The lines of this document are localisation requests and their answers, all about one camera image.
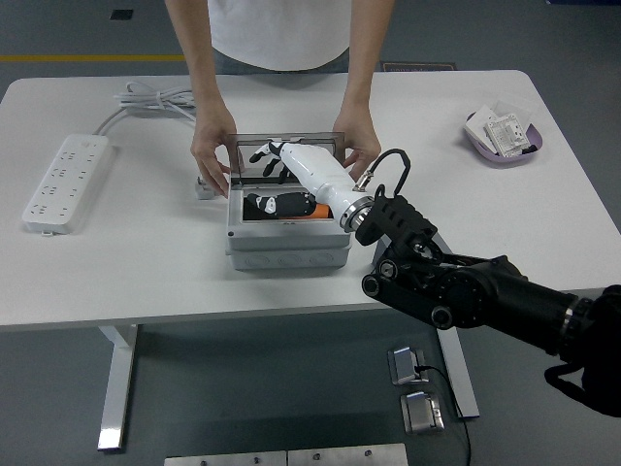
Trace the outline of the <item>person's right hand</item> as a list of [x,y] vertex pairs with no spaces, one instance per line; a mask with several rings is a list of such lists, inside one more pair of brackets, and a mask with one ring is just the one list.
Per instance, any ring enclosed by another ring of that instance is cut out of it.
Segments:
[[226,145],[229,135],[236,132],[235,120],[222,102],[210,103],[197,111],[190,152],[203,181],[225,198],[229,190],[226,176],[231,170],[218,161],[215,152],[217,148]]

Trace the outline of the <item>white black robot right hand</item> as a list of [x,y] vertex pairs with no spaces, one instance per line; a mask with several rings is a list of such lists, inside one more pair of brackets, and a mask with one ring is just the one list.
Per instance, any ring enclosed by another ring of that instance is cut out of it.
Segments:
[[255,163],[263,157],[271,158],[272,166],[267,171],[268,174],[276,164],[282,162],[318,203],[330,207],[342,228],[345,228],[345,222],[351,218],[353,206],[362,205],[368,199],[363,192],[354,190],[354,179],[331,152],[323,147],[270,142],[256,151],[249,161]]

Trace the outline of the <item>person's left hand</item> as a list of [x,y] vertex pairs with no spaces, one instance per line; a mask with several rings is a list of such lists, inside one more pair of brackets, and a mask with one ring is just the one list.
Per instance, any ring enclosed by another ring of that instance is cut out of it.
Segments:
[[351,150],[351,154],[343,166],[349,167],[349,175],[358,181],[380,154],[380,142],[371,114],[365,109],[341,110],[333,129],[344,135],[344,146]]

